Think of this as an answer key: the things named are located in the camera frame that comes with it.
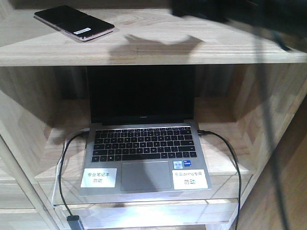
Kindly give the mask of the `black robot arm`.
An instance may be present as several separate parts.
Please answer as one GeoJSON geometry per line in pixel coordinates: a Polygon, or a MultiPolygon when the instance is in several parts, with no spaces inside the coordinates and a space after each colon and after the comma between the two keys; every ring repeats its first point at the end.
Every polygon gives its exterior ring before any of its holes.
{"type": "Polygon", "coordinates": [[[193,16],[219,23],[230,20],[261,27],[272,32],[284,49],[278,33],[307,37],[307,2],[305,0],[172,0],[172,15],[193,16]]]}

